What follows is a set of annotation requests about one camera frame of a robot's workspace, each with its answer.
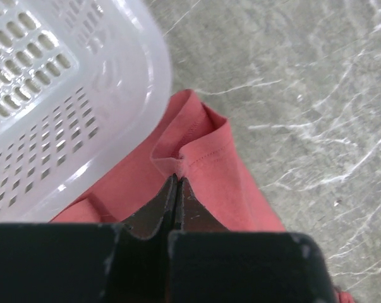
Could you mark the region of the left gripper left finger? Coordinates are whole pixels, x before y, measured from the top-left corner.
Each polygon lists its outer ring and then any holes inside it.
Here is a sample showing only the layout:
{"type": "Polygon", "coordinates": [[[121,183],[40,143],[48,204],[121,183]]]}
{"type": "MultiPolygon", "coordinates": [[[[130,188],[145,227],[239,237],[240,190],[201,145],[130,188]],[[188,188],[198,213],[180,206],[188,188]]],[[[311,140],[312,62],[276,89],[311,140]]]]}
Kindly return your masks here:
{"type": "Polygon", "coordinates": [[[177,189],[118,223],[0,223],[0,302],[163,302],[177,189]]]}

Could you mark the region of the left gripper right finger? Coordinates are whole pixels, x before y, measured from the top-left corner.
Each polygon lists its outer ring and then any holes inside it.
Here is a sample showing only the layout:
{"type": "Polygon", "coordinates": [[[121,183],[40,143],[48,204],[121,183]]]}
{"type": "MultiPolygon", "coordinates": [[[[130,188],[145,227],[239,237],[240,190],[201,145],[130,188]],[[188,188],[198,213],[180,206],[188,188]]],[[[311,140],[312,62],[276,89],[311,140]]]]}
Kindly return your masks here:
{"type": "Polygon", "coordinates": [[[231,232],[181,179],[167,240],[169,302],[335,302],[317,243],[298,232],[231,232]]]}

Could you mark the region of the red t shirt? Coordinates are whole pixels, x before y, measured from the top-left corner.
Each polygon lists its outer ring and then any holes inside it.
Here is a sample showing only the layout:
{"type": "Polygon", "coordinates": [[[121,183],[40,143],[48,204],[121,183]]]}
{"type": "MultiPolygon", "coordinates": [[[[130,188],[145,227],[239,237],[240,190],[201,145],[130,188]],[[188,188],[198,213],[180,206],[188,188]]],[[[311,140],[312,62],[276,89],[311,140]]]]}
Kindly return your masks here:
{"type": "Polygon", "coordinates": [[[197,200],[227,228],[284,230],[238,156],[229,121],[192,90],[173,95],[152,134],[55,221],[125,219],[172,174],[187,178],[197,200]]]}

